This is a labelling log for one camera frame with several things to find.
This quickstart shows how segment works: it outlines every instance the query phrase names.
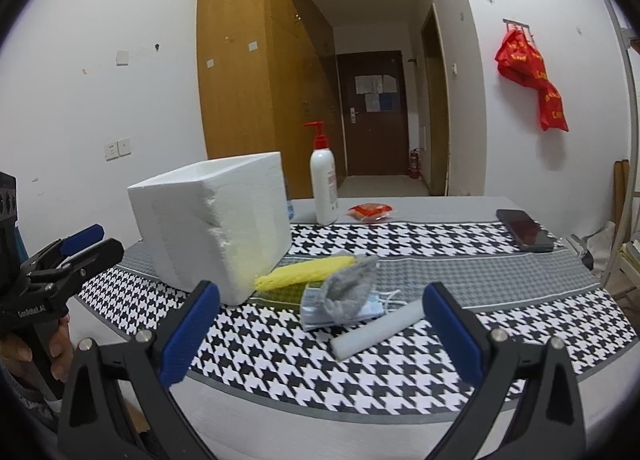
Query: fire extinguisher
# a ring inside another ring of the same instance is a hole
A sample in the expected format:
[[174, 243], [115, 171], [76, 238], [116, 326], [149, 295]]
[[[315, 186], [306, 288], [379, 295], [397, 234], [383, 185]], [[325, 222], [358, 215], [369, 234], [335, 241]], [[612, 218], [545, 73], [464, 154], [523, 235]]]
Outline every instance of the fire extinguisher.
[[409, 153], [409, 177], [420, 179], [420, 153], [418, 148], [411, 150], [411, 153]]

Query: metal pole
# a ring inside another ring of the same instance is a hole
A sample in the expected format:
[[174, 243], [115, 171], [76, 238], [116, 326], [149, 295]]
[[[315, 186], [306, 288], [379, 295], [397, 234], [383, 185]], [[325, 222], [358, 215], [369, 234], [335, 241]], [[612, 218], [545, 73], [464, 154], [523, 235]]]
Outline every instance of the metal pole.
[[631, 60], [629, 58], [629, 53], [627, 52], [627, 50], [629, 49], [629, 32], [628, 30], [623, 30], [620, 26], [620, 22], [618, 21], [616, 12], [613, 9], [611, 0], [604, 0], [604, 3], [607, 7], [607, 11], [609, 12], [609, 16], [611, 17], [613, 27], [616, 30], [618, 43], [620, 44], [622, 62], [625, 66], [626, 87], [629, 93], [629, 107], [631, 110], [631, 155], [629, 158], [629, 178], [626, 184], [625, 203], [622, 208], [620, 225], [618, 226], [616, 238], [613, 241], [613, 245], [611, 246], [609, 262], [607, 262], [604, 273], [600, 278], [600, 284], [603, 287], [606, 287], [607, 281], [609, 281], [609, 278], [611, 276], [614, 263], [616, 262], [616, 258], [618, 257], [618, 252], [620, 250], [620, 247], [622, 247], [622, 240], [625, 237], [625, 230], [623, 230], [623, 227], [626, 227], [626, 224], [631, 221], [632, 216], [633, 193], [636, 188], [636, 175], [638, 174], [638, 103], [636, 96], [636, 83], [634, 82], [634, 75], [631, 70]]

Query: white table surface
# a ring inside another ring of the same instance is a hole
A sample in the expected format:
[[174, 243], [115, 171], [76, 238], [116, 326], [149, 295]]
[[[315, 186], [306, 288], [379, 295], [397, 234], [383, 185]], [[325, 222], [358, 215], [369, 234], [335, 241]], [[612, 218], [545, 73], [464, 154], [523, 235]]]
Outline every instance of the white table surface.
[[[398, 219], [423, 222], [492, 221], [496, 209], [517, 209], [507, 198], [411, 197], [341, 198], [342, 213], [358, 203], [381, 201], [398, 209]], [[312, 199], [294, 201], [296, 222], [314, 222]], [[353, 221], [342, 215], [338, 222]], [[74, 298], [68, 302], [73, 342], [92, 337], [99, 344], [123, 339]], [[612, 423], [640, 380], [640, 344], [580, 382], [588, 441]], [[130, 386], [125, 397], [136, 404]], [[390, 460], [423, 459], [450, 422], [433, 424], [357, 424], [275, 410], [191, 379], [171, 387], [178, 405], [204, 442], [221, 460]], [[481, 454], [499, 445], [514, 410], [502, 412]]]

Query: face mask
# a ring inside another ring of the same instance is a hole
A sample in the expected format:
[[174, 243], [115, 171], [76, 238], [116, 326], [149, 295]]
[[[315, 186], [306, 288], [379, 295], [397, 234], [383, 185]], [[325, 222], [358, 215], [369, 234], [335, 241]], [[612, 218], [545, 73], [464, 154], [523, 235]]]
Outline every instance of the face mask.
[[[335, 325], [331, 316], [316, 305], [316, 298], [320, 289], [307, 287], [300, 301], [300, 321], [305, 332], [316, 328]], [[367, 321], [385, 313], [385, 307], [380, 299], [380, 293], [370, 293], [360, 311], [345, 325]]]

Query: phone screen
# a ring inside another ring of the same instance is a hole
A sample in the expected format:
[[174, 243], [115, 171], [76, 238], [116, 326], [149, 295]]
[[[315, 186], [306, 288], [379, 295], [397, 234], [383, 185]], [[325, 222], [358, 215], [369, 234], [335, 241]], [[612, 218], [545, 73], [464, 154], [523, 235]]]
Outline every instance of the phone screen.
[[552, 244], [548, 235], [524, 211], [499, 209], [497, 215], [523, 244], [527, 246]]

